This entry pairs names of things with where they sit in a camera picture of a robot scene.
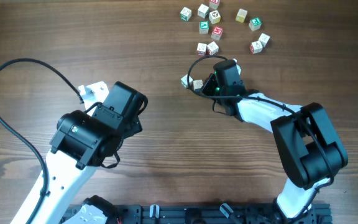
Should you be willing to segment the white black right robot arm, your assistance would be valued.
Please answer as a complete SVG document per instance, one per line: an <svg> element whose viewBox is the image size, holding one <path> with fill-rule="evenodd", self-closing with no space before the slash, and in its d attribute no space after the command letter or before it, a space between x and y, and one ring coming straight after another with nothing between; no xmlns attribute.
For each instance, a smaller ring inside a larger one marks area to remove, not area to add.
<svg viewBox="0 0 358 224"><path fill-rule="evenodd" d="M287 175L275 199L280 220L294 223L309 215L312 201L348 164L347 152L326 110L318 103L289 105L248 90L234 59L213 67L201 94L221 105L227 116L253 123L273 134Z"/></svg>

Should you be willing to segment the red-edged block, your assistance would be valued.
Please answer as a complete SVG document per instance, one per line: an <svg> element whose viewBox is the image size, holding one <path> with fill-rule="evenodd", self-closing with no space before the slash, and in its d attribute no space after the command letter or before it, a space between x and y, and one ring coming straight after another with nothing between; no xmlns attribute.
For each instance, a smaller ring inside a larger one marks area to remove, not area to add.
<svg viewBox="0 0 358 224"><path fill-rule="evenodd" d="M181 78L181 84L184 88L189 89L189 87L193 84L193 79L188 74L186 74Z"/></svg>

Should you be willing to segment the blue-sided bee block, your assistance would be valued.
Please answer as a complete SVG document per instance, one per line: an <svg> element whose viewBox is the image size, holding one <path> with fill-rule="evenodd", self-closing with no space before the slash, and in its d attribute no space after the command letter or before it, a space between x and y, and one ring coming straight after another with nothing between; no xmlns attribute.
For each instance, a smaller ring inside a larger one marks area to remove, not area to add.
<svg viewBox="0 0 358 224"><path fill-rule="evenodd" d="M203 88L203 80L193 80L193 90L200 92Z"/></svg>

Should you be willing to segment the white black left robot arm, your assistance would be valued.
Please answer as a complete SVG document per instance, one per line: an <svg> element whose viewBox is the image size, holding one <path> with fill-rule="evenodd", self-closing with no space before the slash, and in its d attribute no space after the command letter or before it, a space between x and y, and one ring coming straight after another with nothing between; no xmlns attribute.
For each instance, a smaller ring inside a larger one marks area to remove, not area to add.
<svg viewBox="0 0 358 224"><path fill-rule="evenodd" d="M148 104L139 91L116 82L79 86L85 110L64 114L50 141L47 170L41 172L13 223L58 223L78 191L117 157L123 141L142 131L139 115Z"/></svg>

